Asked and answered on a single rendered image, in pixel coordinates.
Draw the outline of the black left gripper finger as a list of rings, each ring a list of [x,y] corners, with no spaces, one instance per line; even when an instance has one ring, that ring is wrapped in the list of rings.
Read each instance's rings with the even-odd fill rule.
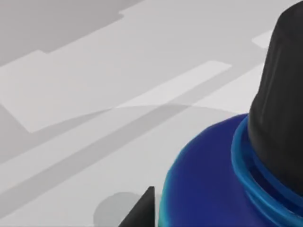
[[[118,227],[155,227],[155,187],[150,186]]]

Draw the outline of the blue bottle with black cap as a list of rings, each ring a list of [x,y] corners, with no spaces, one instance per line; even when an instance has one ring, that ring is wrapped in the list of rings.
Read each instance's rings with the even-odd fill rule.
[[[303,227],[303,0],[276,22],[249,113],[177,156],[158,227]]]

